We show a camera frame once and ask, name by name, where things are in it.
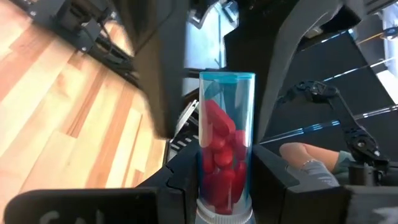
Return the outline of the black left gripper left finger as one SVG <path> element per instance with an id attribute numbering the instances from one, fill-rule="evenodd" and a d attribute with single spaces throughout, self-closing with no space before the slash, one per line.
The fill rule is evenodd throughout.
<path id="1" fill-rule="evenodd" d="M 187 144 L 155 174 L 138 185 L 152 196 L 139 212 L 138 223 L 195 223 L 198 198 L 197 140 Z"/>

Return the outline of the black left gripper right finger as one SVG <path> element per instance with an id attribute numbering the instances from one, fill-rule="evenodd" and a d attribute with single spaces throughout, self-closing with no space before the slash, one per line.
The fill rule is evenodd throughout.
<path id="1" fill-rule="evenodd" d="M 283 158 L 260 145 L 252 148 L 251 198 L 257 223 L 345 222 L 344 188 L 333 188 L 289 167 Z"/>

